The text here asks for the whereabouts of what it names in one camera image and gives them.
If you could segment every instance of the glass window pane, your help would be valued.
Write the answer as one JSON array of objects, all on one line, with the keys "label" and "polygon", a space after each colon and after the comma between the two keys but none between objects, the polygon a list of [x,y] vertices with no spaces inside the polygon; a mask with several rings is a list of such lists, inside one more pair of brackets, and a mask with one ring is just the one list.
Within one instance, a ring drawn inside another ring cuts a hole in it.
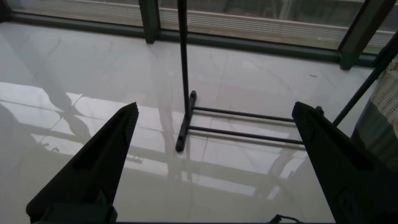
[{"label": "glass window pane", "polygon": [[379,27],[379,30],[373,35],[364,52],[378,54],[386,46],[391,37],[398,30],[398,3],[391,9],[390,13]]},{"label": "glass window pane", "polygon": [[[189,0],[188,30],[336,49],[361,0]],[[164,29],[178,29],[177,1],[159,1]]]},{"label": "glass window pane", "polygon": [[6,0],[6,2],[15,12],[142,26],[138,0]]}]

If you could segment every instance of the black metal clothes rack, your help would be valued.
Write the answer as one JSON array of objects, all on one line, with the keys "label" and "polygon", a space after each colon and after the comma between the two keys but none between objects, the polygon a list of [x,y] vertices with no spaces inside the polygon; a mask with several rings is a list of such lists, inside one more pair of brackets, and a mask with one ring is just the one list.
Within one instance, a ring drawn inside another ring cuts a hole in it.
[{"label": "black metal clothes rack", "polygon": [[[182,83],[183,83],[183,95],[184,95],[184,108],[185,115],[181,124],[180,132],[178,134],[177,142],[175,145],[175,150],[177,152],[182,152],[185,147],[185,141],[188,136],[189,130],[196,131],[204,131],[209,133],[218,133],[218,134],[227,134],[232,136],[240,136],[246,138],[254,138],[254,139],[262,139],[268,141],[277,141],[277,142],[285,142],[291,144],[303,144],[302,141],[294,140],[294,139],[283,139],[283,138],[275,138],[270,136],[262,136],[257,134],[247,134],[247,133],[239,133],[234,131],[225,131],[220,129],[213,128],[203,128],[198,126],[190,125],[193,111],[207,111],[212,113],[221,113],[221,114],[230,114],[230,115],[238,115],[245,116],[250,118],[261,118],[261,119],[269,119],[274,121],[283,121],[294,123],[292,118],[280,118],[275,116],[267,116],[260,114],[251,114],[251,113],[242,113],[237,111],[229,111],[229,110],[219,110],[213,108],[204,108],[195,106],[195,102],[197,100],[197,93],[193,90],[190,94],[188,87],[188,61],[187,61],[187,35],[188,35],[188,27],[187,27],[187,1],[186,0],[177,0],[178,7],[178,24],[180,28],[180,50],[181,50],[181,64],[182,64]],[[395,50],[388,49],[387,47],[395,47]],[[337,116],[336,120],[333,122],[334,125],[338,125],[341,120],[348,114],[348,112],[352,109],[352,107],[356,104],[356,102],[362,97],[365,91],[371,86],[371,84],[378,78],[378,76],[384,71],[384,69],[388,66],[389,62],[397,55],[398,53],[398,37],[397,34],[391,39],[386,48],[382,50],[384,51],[383,57],[379,58],[378,66],[374,69],[372,74],[368,77],[368,79],[363,83],[363,85],[358,89],[355,95],[350,99],[347,105],[344,107],[342,112]],[[323,110],[320,106],[317,107],[317,110],[323,113]]]}]

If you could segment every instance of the glossy marble floor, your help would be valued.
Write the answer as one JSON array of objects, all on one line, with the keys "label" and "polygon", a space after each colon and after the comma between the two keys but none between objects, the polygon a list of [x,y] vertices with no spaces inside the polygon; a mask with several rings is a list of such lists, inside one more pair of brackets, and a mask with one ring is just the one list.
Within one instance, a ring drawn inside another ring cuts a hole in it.
[{"label": "glossy marble floor", "polygon": [[[364,79],[336,64],[188,46],[198,106],[290,117],[296,101],[333,120]],[[370,92],[339,128],[353,130]],[[192,133],[183,118],[179,46],[0,24],[0,216],[28,223],[29,200],[123,105],[139,120],[114,206],[119,221],[268,222],[276,213],[332,222],[302,147]],[[197,113],[193,124],[300,139],[294,126]]]}]

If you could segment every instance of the white tile floor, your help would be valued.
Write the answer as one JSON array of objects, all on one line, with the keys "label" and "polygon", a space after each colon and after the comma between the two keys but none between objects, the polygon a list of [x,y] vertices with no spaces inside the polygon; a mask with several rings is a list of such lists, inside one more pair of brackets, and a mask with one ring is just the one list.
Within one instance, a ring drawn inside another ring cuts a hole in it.
[{"label": "white tile floor", "polygon": [[[369,69],[188,46],[198,106],[290,117],[296,101],[333,120]],[[370,91],[339,128],[350,134]],[[120,107],[139,120],[114,206],[119,221],[268,222],[276,213],[332,222],[307,154],[276,142],[192,134],[183,117],[179,46],[144,39],[0,24],[0,215],[25,206]],[[300,139],[294,126],[196,114],[193,124]]]}]

